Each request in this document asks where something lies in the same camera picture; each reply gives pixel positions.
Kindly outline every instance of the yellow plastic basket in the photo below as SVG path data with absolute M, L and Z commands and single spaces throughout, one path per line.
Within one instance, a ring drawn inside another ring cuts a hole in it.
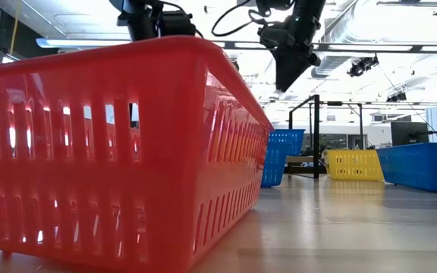
M 375 150 L 328 150 L 326 170 L 335 180 L 383 180 Z

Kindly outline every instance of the floor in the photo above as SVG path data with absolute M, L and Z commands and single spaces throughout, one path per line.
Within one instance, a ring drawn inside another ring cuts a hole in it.
M 88 268 L 13 255 L 0 272 Z M 383 182 L 285 176 L 193 269 L 215 272 L 437 272 L 437 194 Z

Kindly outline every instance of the blue plastic basket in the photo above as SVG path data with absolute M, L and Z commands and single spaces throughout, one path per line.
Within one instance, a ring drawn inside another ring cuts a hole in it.
M 378 149 L 386 182 L 437 192 L 437 143 Z
M 300 155 L 304 130 L 275 130 L 269 134 L 270 143 L 290 143 L 288 155 Z
M 290 143 L 268 143 L 261 187 L 279 186 L 285 171 Z

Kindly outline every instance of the red plastic basket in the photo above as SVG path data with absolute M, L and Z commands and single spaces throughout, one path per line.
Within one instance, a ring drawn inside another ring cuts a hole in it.
M 271 129 L 201 39 L 0 65 L 0 249 L 186 271 L 257 201 Z

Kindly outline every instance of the monitor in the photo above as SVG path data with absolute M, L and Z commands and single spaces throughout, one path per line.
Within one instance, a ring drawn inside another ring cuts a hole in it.
M 423 122 L 391 122 L 392 145 L 428 143 L 428 125 Z

